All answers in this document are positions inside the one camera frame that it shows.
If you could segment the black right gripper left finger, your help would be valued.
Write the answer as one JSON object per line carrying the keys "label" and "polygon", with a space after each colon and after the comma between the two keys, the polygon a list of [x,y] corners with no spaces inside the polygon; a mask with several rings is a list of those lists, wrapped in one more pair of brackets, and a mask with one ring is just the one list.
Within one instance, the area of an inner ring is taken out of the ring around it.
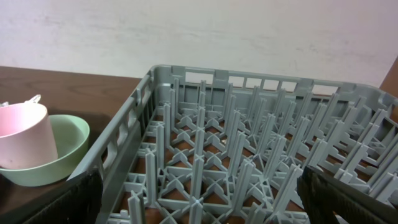
{"label": "black right gripper left finger", "polygon": [[19,223],[94,223],[101,210],[103,180],[86,171],[23,206]]}

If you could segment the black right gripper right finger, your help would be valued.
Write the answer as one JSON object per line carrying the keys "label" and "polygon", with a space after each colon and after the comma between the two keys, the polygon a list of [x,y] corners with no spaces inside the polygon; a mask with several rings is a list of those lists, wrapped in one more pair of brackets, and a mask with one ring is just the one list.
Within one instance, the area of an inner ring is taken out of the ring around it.
{"label": "black right gripper right finger", "polygon": [[297,193],[311,223],[395,224],[397,210],[357,189],[306,166],[297,179]]}

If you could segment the green bowl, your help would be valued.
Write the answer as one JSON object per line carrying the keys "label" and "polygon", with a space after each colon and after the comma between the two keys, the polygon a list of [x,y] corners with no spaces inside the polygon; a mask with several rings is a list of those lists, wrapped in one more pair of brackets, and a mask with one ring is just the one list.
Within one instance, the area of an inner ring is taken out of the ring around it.
{"label": "green bowl", "polygon": [[90,126],[82,118],[69,114],[50,115],[58,159],[29,169],[1,169],[11,182],[24,187],[52,184],[68,177],[88,152]]}

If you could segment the pink cup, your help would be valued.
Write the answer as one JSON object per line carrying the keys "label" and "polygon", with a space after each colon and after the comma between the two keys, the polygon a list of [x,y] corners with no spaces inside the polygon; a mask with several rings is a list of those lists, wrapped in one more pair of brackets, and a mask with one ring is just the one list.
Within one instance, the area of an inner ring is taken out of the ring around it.
{"label": "pink cup", "polygon": [[18,103],[1,108],[1,167],[29,169],[58,158],[46,106]]}

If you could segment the grey dishwasher rack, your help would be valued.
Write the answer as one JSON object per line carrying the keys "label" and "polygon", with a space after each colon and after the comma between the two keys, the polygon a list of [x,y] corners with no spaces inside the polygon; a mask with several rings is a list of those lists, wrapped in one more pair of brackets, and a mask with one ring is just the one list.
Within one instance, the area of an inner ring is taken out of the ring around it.
{"label": "grey dishwasher rack", "polygon": [[73,176],[101,174],[96,223],[308,223],[308,166],[396,209],[396,108],[363,84],[156,65]]}

